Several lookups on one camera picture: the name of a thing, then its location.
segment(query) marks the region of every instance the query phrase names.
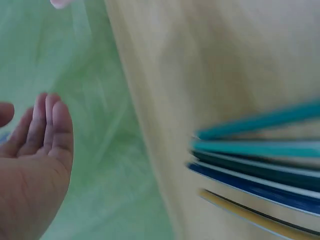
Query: blue book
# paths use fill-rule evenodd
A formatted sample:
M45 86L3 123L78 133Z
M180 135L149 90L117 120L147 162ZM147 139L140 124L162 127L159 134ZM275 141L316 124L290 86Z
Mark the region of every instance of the blue book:
M320 199L317 197L308 196L307 194L302 195L296 192L248 180L250 178L243 179L238 176L210 169L209 167L205 167L197 163L188 163L187 167L196 173L242 192L287 208L320 217Z

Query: green fabric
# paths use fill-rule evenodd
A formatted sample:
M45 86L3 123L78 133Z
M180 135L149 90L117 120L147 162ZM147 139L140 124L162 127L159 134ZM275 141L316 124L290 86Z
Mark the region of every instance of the green fabric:
M0 135L42 91L58 92L74 123L70 188L42 239L173 239L103 0L2 0L0 50L0 100L15 104Z

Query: blurry object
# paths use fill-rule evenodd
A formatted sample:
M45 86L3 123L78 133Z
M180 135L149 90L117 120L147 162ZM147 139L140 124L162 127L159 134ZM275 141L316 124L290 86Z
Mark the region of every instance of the blurry object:
M255 211L249 207L240 205L225 197L222 197L205 189L199 192L199 196L215 206L228 211L251 224L262 228L274 235L291 240L315 240L319 239L320 232L303 228L291 223L279 220L272 216Z
M197 163L209 164L272 182L320 192L320 170L257 162L250 157L193 152Z
M229 135L279 127L284 124L292 124L295 122L312 120L314 118L318 119L319 117L320 100L315 100L199 130L196 132L196 136L201 140L218 139L221 137L228 137Z

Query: palm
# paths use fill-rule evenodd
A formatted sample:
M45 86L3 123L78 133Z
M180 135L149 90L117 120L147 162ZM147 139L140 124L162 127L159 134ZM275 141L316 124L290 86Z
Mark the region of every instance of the palm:
M13 110L0 103L0 127ZM73 127L55 94L38 96L7 142L0 145L0 239L38 239L68 190Z

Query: green curtain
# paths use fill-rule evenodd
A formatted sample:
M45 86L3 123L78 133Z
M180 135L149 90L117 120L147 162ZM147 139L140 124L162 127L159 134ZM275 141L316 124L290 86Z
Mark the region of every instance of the green curtain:
M43 240L171 240L103 0L55 10L49 0L0 1L0 101L12 131L43 91L69 105L70 188Z

